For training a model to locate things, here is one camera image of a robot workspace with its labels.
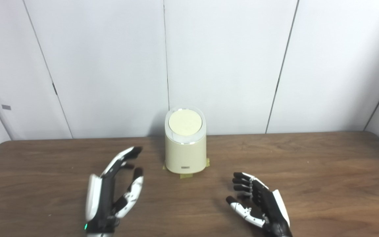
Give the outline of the white and black right hand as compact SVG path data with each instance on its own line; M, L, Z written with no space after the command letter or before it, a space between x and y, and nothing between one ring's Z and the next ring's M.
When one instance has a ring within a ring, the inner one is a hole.
M260 228L265 237L292 237L290 219L278 189L271 191L259 178L244 172L233 173L233 189L251 206L228 196L232 210L246 222Z

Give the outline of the white and black left hand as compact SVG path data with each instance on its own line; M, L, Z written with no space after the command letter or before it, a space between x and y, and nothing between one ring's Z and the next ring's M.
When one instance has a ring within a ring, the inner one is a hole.
M128 160L136 159L143 147L133 146L117 154L101 175L91 174L85 206L87 237L113 237L116 227L134 207L143 188L143 168L136 168ZM126 192L114 201L116 174L121 169L134 170Z

